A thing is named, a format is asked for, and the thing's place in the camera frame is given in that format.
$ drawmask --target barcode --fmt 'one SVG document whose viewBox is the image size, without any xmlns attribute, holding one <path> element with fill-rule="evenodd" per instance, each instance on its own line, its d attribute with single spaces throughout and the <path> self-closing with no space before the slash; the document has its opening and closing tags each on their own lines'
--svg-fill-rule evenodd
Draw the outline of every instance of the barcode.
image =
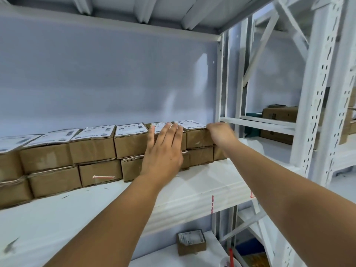
<svg viewBox="0 0 356 267">
<path fill-rule="evenodd" d="M 21 140 L 21 141 L 17 142 L 16 144 L 21 144 L 21 143 L 24 143 L 25 141 L 28 141 L 29 139 L 30 139 L 30 138 L 23 139 L 23 140 Z"/>
</svg>

